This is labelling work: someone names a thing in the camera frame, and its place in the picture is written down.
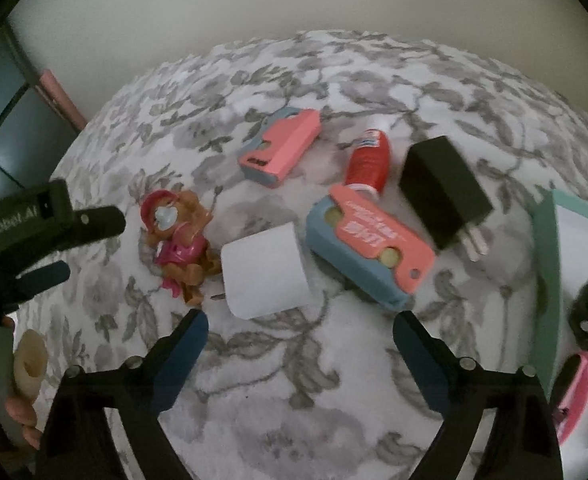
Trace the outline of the person left hand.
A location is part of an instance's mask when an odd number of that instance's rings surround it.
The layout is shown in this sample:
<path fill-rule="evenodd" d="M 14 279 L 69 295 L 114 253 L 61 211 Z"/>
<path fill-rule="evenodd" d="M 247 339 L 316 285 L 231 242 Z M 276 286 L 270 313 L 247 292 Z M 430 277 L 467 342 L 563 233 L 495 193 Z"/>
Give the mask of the person left hand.
<path fill-rule="evenodd" d="M 6 400 L 6 411 L 21 425 L 25 441 L 35 450 L 40 449 L 41 431 L 37 428 L 34 409 L 44 374 L 48 352 L 44 340 L 36 330 L 25 330 L 13 356 L 15 392 Z"/>

